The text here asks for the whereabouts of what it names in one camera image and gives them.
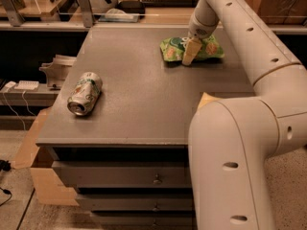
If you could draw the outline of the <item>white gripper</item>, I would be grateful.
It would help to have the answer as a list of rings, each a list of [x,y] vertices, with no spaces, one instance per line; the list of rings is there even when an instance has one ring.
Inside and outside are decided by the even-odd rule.
[[[217,28],[220,19],[207,0],[199,0],[189,21],[188,36],[182,64],[188,66],[192,63],[201,49],[200,39],[210,37]]]

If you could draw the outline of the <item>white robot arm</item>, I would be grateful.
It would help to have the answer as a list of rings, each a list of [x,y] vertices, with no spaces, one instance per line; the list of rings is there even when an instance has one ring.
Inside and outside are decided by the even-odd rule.
[[[254,94],[203,97],[188,135],[198,230],[275,230],[264,162],[307,144],[307,72],[245,0],[199,0],[185,60],[218,26]]]

